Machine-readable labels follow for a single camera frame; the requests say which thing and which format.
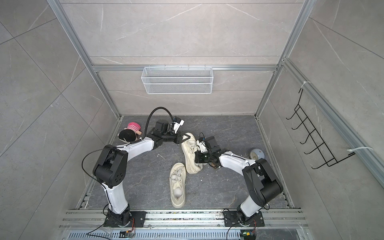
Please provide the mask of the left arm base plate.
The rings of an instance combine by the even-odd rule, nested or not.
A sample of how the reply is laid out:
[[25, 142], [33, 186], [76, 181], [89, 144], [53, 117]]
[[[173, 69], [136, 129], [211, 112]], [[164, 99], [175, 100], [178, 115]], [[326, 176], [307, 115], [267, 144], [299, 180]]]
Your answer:
[[147, 212], [145, 211], [125, 211], [117, 215], [111, 211], [107, 213], [104, 227], [112, 228], [142, 228], [146, 220]]

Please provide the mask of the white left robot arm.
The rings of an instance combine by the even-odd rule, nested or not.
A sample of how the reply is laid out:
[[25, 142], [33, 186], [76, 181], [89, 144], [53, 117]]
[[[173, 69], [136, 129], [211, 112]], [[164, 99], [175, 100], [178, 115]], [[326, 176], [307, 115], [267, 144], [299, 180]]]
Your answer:
[[106, 145], [93, 169], [93, 175], [102, 185], [106, 193], [109, 210], [114, 215], [122, 215], [129, 210], [129, 204], [123, 191], [123, 180], [126, 175], [129, 160], [161, 146], [164, 142], [181, 144], [188, 140], [179, 132], [184, 121], [178, 117], [170, 124], [168, 121], [159, 120], [155, 127], [144, 137], [120, 146]]

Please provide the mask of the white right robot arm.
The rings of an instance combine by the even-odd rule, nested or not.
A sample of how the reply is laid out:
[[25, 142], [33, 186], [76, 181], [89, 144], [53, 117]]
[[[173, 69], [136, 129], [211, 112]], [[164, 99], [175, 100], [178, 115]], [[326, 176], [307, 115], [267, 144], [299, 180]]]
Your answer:
[[203, 153], [197, 150], [195, 163], [228, 168], [244, 177], [249, 196], [237, 208], [237, 216], [241, 222], [249, 220], [284, 191], [281, 181], [265, 159], [245, 159], [231, 151]]

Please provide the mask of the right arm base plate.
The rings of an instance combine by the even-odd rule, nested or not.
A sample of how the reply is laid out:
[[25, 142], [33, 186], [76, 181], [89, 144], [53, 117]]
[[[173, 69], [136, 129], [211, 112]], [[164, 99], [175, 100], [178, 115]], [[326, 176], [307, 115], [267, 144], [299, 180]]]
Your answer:
[[240, 211], [224, 210], [224, 223], [226, 227], [264, 227], [265, 222], [261, 212], [256, 212], [251, 217], [246, 217]]

